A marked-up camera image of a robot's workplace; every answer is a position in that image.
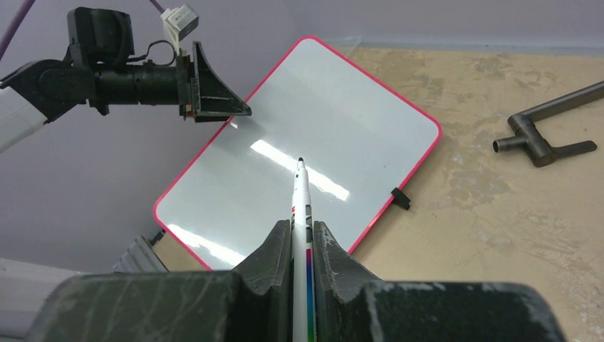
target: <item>cable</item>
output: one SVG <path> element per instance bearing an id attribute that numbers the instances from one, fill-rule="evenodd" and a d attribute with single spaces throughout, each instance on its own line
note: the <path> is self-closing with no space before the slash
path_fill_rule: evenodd
<path id="1" fill-rule="evenodd" d="M 146 59 L 149 56 L 149 51 L 151 50 L 151 47 L 154 45 L 157 45 L 159 43 L 166 43 L 168 45 L 170 45 L 170 48 L 172 48 L 172 60 L 169 63 L 166 64 L 156 64 L 157 66 L 169 66 L 170 64 L 174 63 L 174 61 L 176 61 L 176 50 L 174 49 L 174 46 L 172 46 L 172 44 L 169 41 L 166 41 L 164 39 L 159 40 L 159 41 L 154 41 L 151 44 L 149 44 L 149 46 L 147 47 L 147 53 L 142 55 L 142 56 L 138 56 L 138 57 L 132 57 L 127 59 L 126 61 L 129 62 L 138 62 L 138 61 L 142 61 L 144 59 Z"/>
<path id="2" fill-rule="evenodd" d="M 13 40 L 17 29 L 21 25 L 21 22 L 23 22 L 23 19 L 25 19 L 27 12 L 29 12 L 29 9 L 33 6 L 34 2 L 36 2 L 36 0 L 24 0 L 21 7 L 19 7 L 19 10 L 15 14 L 15 17 L 13 17 L 13 20 L 9 24 L 9 27 L 6 29 L 6 32 L 4 32 L 2 40 L 0 41 L 0 61 L 2 60 L 2 57 L 4 57 L 4 53 Z"/>
<path id="3" fill-rule="evenodd" d="M 157 3 L 157 0 L 149 0 L 151 1 L 151 4 L 153 4 L 153 6 L 155 6 L 155 8 L 160 12 L 160 13 L 164 13 L 164 9 L 162 8 L 162 6 Z"/>

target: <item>robot arm white casing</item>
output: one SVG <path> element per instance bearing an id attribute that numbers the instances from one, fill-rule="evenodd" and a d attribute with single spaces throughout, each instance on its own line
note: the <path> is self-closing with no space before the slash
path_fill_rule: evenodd
<path id="1" fill-rule="evenodd" d="M 0 89 L 0 153 L 34 134 L 47 120 L 13 88 Z"/>

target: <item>t-shaped pipe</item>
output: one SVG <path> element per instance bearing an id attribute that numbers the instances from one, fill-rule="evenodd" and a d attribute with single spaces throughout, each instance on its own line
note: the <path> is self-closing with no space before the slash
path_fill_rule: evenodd
<path id="1" fill-rule="evenodd" d="M 536 167 L 550 165 L 558 158 L 592 152 L 598 146 L 591 140 L 562 147 L 552 147 L 537 131 L 535 122 L 601 98 L 604 98 L 604 82 L 596 83 L 514 114 L 508 118 L 508 124 L 513 130 L 514 136 L 495 140 L 493 150 L 499 152 L 522 147 Z"/>

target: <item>white connector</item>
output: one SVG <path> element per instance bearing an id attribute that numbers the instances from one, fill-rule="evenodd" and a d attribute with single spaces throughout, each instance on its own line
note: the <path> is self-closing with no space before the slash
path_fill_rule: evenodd
<path id="1" fill-rule="evenodd" d="M 184 5 L 178 9 L 166 9 L 162 13 L 164 36 L 178 53 L 179 43 L 199 24 L 199 16 L 191 6 Z"/>

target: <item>black clip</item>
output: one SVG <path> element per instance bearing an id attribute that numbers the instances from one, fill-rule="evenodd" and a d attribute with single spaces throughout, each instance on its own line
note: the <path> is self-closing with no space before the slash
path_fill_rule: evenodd
<path id="1" fill-rule="evenodd" d="M 403 193 L 403 191 L 401 189 L 396 187 L 396 188 L 392 189 L 390 194 L 392 194 L 392 196 L 394 197 L 394 199 L 392 201 L 396 205 L 398 205 L 399 207 L 401 207 L 405 210 L 409 210 L 409 208 L 411 208 L 411 204 L 410 204 L 411 199 L 409 197 L 407 197 L 407 195 L 405 195 L 405 193 Z"/>

